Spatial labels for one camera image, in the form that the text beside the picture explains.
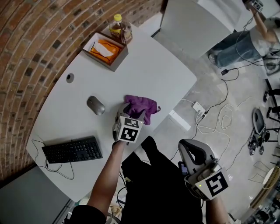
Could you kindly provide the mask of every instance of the black keyboard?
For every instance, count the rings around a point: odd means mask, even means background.
[[[69,163],[102,158],[93,136],[68,143],[44,146],[42,149],[49,163]]]

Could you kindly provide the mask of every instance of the bottle cap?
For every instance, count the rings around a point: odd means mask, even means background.
[[[116,15],[114,15],[114,20],[115,21],[121,21],[122,20],[122,16],[121,16],[121,14],[116,14]]]

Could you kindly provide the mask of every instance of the white table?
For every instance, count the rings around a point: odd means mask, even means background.
[[[166,48],[133,26],[133,40],[128,45],[128,56],[116,72],[94,61],[81,52],[68,66],[45,101],[28,139],[27,151],[34,159],[37,150],[32,139],[46,145],[94,135],[102,151],[103,159],[72,163],[74,180],[41,168],[47,177],[73,201],[79,201],[91,191],[95,180],[111,152],[112,125],[119,105],[125,95],[148,97],[155,100],[161,111],[151,116],[151,125],[143,126],[136,144],[130,144],[125,159],[140,143],[153,134],[156,127],[195,84],[195,75]],[[69,73],[75,75],[73,83],[66,82]],[[89,96],[96,96],[105,112],[95,115],[87,106]],[[42,144],[37,165],[43,166],[45,155]],[[59,164],[50,164],[56,169]],[[70,163],[59,170],[72,177]]]

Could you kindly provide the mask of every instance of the computer mouse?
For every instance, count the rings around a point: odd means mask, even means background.
[[[105,106],[95,96],[88,98],[87,105],[96,115],[101,115],[105,111]]]

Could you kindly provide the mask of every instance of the brick wall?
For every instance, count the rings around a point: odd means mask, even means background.
[[[0,183],[32,165],[25,150],[60,75],[113,15],[139,26],[163,0],[1,0]]]

